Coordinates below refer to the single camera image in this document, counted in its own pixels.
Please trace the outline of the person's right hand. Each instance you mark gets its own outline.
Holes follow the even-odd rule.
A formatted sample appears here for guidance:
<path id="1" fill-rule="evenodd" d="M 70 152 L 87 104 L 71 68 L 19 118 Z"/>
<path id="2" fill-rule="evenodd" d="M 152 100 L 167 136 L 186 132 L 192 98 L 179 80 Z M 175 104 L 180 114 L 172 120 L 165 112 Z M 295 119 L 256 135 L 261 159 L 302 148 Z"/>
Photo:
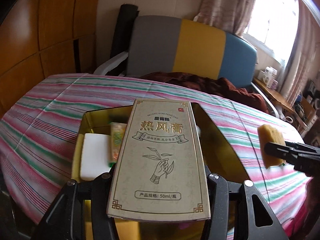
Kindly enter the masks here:
<path id="1" fill-rule="evenodd" d="M 319 177 L 313 177 L 306 189 L 307 217 L 298 239 L 319 239 Z"/>

